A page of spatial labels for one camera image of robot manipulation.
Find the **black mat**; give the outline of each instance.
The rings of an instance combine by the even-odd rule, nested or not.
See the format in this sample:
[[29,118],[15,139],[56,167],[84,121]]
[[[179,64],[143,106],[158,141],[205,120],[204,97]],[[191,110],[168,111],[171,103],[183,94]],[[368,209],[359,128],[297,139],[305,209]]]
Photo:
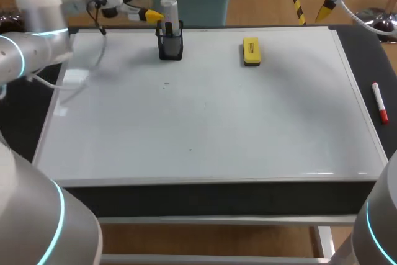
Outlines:
[[[114,27],[135,29],[134,27]],[[397,77],[376,36],[351,25],[338,32],[362,97],[388,158],[397,149]],[[43,75],[55,82],[59,66]],[[379,83],[390,123],[382,125],[371,84]],[[23,79],[9,85],[0,103],[0,130],[31,161],[52,90]],[[359,211],[372,182],[256,182],[68,188],[98,217],[165,215],[345,215]]]

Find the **whiteboard marker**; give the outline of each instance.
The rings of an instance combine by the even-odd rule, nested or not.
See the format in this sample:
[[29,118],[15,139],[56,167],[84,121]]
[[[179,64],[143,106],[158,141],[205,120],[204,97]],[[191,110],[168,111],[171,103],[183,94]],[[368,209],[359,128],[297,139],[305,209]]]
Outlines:
[[377,100],[378,108],[379,108],[379,113],[380,113],[380,119],[383,124],[388,124],[389,123],[389,118],[387,117],[385,105],[383,103],[382,96],[380,95],[380,90],[378,83],[374,82],[372,84],[372,90],[375,95],[375,99]]
[[[178,2],[176,0],[160,0],[162,13],[164,19],[161,22],[161,27],[163,28],[163,34],[173,34],[179,35],[179,18],[178,18]],[[172,33],[166,32],[166,24],[169,23],[172,26]]]

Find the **floor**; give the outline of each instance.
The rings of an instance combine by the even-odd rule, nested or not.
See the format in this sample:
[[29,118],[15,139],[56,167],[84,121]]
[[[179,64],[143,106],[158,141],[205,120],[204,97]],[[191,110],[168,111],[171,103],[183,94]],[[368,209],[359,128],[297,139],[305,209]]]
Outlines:
[[[151,0],[140,0],[149,5]],[[314,24],[324,0],[300,0],[307,24]],[[352,11],[383,7],[387,0],[345,0]],[[1,7],[13,0],[0,0]],[[105,24],[131,24],[126,18],[101,20]],[[88,16],[70,18],[71,25],[92,24]],[[351,24],[339,7],[321,24]],[[228,25],[298,25],[292,0],[230,0]],[[383,45],[397,71],[394,45]],[[104,252],[128,254],[210,254],[242,256],[317,256],[310,227],[250,227],[194,225],[103,225]],[[333,227],[338,247],[351,227]]]

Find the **black pen holder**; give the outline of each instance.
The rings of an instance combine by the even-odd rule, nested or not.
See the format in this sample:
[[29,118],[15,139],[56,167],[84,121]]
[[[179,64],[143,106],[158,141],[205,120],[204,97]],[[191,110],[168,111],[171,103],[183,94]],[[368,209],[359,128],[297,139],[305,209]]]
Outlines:
[[179,21],[179,35],[165,34],[161,29],[161,21],[157,22],[156,36],[159,45],[161,60],[181,60],[184,51],[184,39],[182,35],[184,23]]

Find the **caution tape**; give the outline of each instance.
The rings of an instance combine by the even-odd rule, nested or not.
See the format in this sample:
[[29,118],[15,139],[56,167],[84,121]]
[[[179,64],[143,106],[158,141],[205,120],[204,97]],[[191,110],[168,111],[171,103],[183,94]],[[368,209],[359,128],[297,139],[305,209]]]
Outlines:
[[299,25],[306,25],[305,15],[303,14],[302,6],[299,0],[293,0],[293,5],[295,6],[295,10],[297,11],[297,16],[299,20]]

